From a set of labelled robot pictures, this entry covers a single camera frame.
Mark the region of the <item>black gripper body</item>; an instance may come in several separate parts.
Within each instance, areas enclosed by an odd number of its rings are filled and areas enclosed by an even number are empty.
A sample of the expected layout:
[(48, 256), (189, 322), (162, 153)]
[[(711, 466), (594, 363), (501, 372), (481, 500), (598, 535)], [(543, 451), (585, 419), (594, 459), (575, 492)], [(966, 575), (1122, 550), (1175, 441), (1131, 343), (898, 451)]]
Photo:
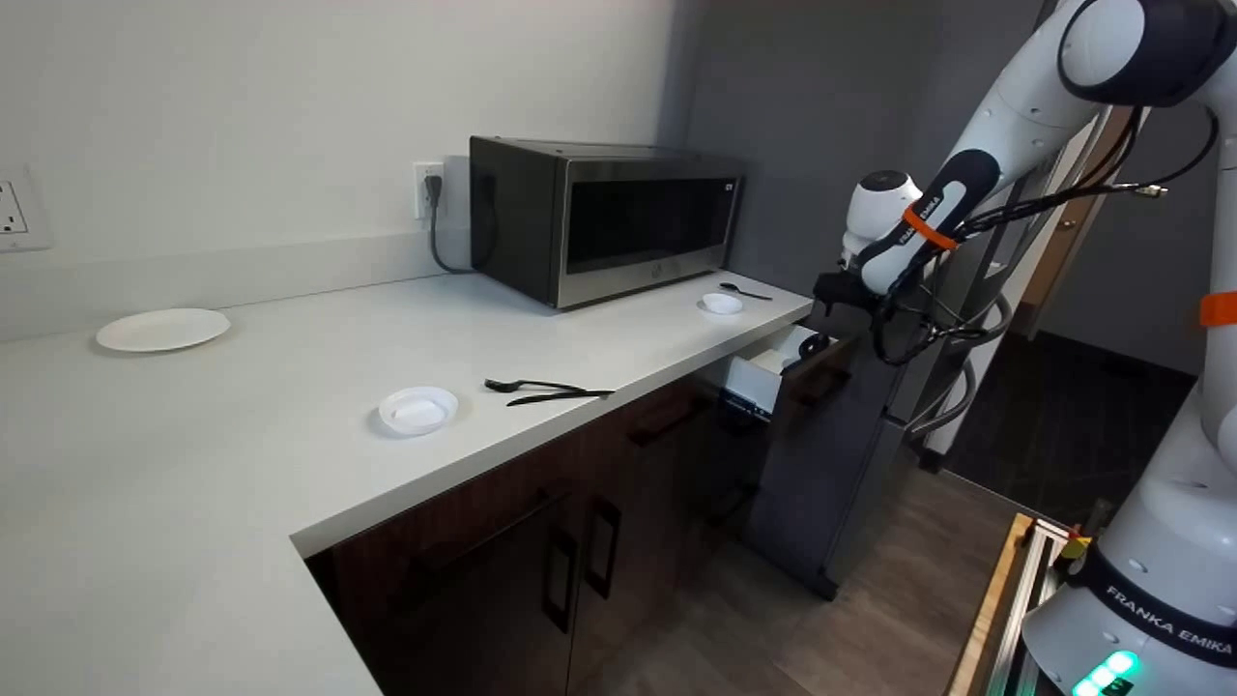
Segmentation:
[(813, 292), (817, 292), (817, 301), (820, 301), (823, 309), (854, 305), (854, 309), (874, 314), (874, 309), (885, 305), (885, 299), (874, 292), (874, 290), (862, 283), (858, 270), (826, 270), (826, 273), (817, 277)]

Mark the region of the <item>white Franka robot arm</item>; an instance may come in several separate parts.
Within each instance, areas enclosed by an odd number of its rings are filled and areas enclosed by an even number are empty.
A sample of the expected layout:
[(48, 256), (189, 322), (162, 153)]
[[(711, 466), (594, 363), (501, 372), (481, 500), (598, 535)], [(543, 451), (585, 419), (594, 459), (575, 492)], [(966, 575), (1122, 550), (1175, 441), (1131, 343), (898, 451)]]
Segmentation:
[(905, 209), (843, 232), (817, 299), (885, 325), (972, 240), (1183, 187), (1183, 247), (1097, 232), (1050, 325), (1192, 374), (1138, 482), (1021, 644), (1055, 696), (1237, 696), (1237, 0), (1050, 0)]

